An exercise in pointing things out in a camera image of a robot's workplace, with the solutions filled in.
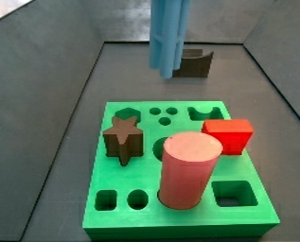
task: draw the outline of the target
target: gray tabletop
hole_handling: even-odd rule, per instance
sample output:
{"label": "gray tabletop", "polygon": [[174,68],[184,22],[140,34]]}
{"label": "gray tabletop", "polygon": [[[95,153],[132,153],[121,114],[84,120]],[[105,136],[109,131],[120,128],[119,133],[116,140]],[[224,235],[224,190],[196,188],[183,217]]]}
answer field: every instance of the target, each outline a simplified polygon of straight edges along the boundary
{"label": "gray tabletop", "polygon": [[248,152],[282,225],[263,238],[227,241],[300,241],[299,118],[240,45],[188,47],[216,52],[207,79],[163,79],[149,69],[148,44],[105,45],[24,241],[91,241],[81,224],[105,102],[129,100],[222,100],[234,118],[251,120]]}

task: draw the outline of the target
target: dark bracket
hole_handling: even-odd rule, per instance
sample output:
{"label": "dark bracket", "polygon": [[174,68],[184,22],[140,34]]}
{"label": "dark bracket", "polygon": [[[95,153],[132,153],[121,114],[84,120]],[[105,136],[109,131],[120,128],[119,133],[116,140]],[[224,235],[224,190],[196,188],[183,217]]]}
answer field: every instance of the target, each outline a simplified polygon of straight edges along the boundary
{"label": "dark bracket", "polygon": [[215,52],[203,56],[203,49],[184,49],[182,67],[174,71],[175,78],[208,78]]}

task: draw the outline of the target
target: brown star block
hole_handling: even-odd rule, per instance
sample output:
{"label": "brown star block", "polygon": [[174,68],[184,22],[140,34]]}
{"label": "brown star block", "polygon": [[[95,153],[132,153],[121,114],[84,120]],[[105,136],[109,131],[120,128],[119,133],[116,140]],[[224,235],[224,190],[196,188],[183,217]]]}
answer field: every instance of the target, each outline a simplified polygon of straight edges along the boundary
{"label": "brown star block", "polygon": [[131,157],[144,155],[144,131],[137,125],[137,117],[124,120],[113,117],[113,127],[104,131],[108,157],[120,157],[121,165],[127,166]]}

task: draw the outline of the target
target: green shape sorter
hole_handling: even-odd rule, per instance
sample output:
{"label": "green shape sorter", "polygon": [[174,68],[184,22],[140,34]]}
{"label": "green shape sorter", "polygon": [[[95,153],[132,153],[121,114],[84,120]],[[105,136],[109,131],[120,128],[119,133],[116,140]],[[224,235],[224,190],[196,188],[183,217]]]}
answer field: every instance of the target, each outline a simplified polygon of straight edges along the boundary
{"label": "green shape sorter", "polygon": [[222,101],[108,102],[103,132],[115,115],[139,117],[145,155],[123,167],[101,134],[83,223],[92,239],[260,236],[281,223],[247,151],[220,156],[198,207],[179,211],[157,198],[164,138],[231,119]]}

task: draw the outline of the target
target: square hole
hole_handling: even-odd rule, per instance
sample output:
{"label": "square hole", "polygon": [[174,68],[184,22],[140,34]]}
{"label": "square hole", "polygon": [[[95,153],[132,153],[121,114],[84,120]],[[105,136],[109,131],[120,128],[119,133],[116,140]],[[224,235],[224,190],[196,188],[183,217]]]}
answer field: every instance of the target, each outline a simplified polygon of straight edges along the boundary
{"label": "square hole", "polygon": [[103,190],[97,193],[96,209],[99,211],[112,211],[117,207],[117,191]]}
{"label": "square hole", "polygon": [[258,200],[248,181],[214,181],[216,203],[220,207],[256,206]]}

